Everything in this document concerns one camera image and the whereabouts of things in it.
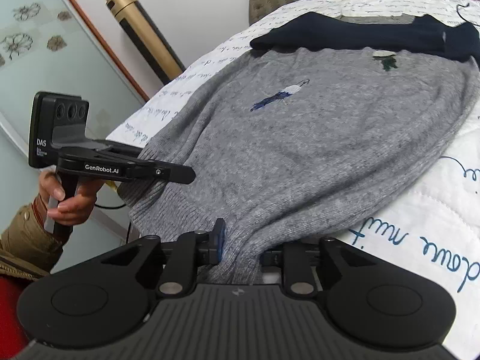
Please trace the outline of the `olive jacket left forearm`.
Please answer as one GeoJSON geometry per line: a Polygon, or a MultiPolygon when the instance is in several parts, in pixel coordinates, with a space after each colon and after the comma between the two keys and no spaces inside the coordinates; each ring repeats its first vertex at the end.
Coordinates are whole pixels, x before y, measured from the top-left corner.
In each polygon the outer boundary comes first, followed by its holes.
{"type": "Polygon", "coordinates": [[[33,203],[23,205],[1,234],[1,275],[37,281],[58,263],[71,233],[51,234],[38,219],[33,203]]]}

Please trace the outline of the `person's left hand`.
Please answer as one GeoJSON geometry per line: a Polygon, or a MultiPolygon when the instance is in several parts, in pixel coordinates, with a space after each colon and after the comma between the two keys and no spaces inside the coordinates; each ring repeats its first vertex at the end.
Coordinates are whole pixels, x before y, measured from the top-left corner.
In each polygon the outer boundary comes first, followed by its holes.
{"type": "Polygon", "coordinates": [[[102,187],[102,180],[81,180],[76,187],[76,194],[66,198],[64,188],[55,173],[41,172],[39,194],[36,199],[41,224],[44,224],[47,218],[66,226],[83,224],[89,219],[97,201],[98,191],[102,187]]]}

